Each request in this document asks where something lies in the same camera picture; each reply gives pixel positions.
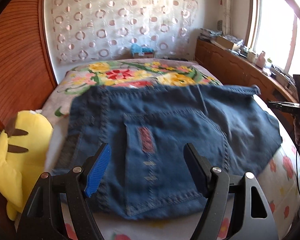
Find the white wall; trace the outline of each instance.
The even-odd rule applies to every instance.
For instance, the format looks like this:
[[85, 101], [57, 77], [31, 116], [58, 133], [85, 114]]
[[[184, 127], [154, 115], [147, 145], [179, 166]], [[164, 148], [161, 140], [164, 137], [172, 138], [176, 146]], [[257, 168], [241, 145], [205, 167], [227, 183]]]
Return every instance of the white wall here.
[[[196, 18], [192, 24], [192, 32], [189, 37], [189, 57], [188, 59], [193, 59], [194, 57], [194, 51], [196, 47], [196, 40], [197, 36], [200, 33], [200, 28], [208, 28], [208, 29], [217, 29], [217, 21], [220, 19], [220, 0], [198, 0], [198, 11], [196, 13]], [[45, 27], [46, 27], [46, 33], [47, 33], [47, 43], [48, 48], [50, 52], [50, 58], [52, 61], [52, 66], [54, 69], [54, 73], [57, 79], [57, 82], [60, 83], [62, 79], [64, 78], [66, 72], [70, 70], [71, 68], [82, 65], [84, 62], [74, 62], [69, 65], [60, 65], [60, 61], [53, 57], [52, 49], [55, 49], [53, 46], [50, 46], [52, 44], [52, 41], [50, 40], [51, 35], [48, 35], [49, 32], [52, 30], [52, 26], [49, 24], [49, 21], [47, 18], [50, 15], [50, 11], [45, 10]]]
[[248, 27], [250, 0], [234, 0], [231, 13], [231, 34], [245, 39]]

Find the white stitched mark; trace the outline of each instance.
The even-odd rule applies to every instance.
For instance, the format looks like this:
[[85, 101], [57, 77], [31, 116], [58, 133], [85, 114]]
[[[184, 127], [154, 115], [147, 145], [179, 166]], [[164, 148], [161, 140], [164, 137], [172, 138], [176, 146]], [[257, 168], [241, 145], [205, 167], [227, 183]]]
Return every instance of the white stitched mark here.
[[154, 162], [143, 162], [144, 165], [153, 166], [156, 165]]
[[146, 180], [157, 180], [158, 178], [156, 176], [147, 176], [147, 177], [144, 177]]

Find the window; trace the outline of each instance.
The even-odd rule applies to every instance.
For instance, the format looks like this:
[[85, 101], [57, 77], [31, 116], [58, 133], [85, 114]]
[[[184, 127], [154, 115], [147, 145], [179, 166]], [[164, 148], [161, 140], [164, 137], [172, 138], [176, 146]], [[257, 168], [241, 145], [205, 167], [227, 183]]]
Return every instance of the window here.
[[254, 40], [258, 54], [266, 53], [286, 74], [300, 74], [300, 20], [285, 0], [258, 0]]

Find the box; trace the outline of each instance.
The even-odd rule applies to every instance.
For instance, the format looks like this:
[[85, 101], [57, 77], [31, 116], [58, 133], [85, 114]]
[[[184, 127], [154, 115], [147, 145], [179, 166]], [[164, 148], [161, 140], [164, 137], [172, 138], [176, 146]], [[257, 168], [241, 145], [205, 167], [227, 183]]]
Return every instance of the box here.
[[139, 53], [133, 54], [133, 58], [152, 58], [154, 57], [153, 52], [145, 52], [144, 56], [140, 56]]
[[218, 36], [216, 38], [216, 43], [218, 43], [221, 46], [225, 47], [226, 49], [230, 49], [230, 50], [240, 49], [240, 46], [241, 46], [240, 43], [237, 45], [231, 41], [228, 41], [227, 39], [225, 39], [224, 37], [221, 37], [221, 36]]

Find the black cable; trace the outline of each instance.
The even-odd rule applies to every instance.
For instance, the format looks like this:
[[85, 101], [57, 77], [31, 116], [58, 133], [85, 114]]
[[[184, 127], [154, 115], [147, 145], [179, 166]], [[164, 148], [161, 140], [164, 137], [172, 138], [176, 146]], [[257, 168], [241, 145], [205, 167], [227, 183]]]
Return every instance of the black cable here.
[[296, 152], [296, 174], [297, 174], [297, 188], [298, 188], [298, 192], [299, 192], [299, 196], [300, 196], [300, 187], [299, 187], [299, 177], [298, 177], [298, 152], [300, 151], [300, 145], [299, 145], [299, 142], [300, 142], [300, 137], [299, 137], [299, 140], [298, 140], [298, 143], [297, 143], [297, 152]]

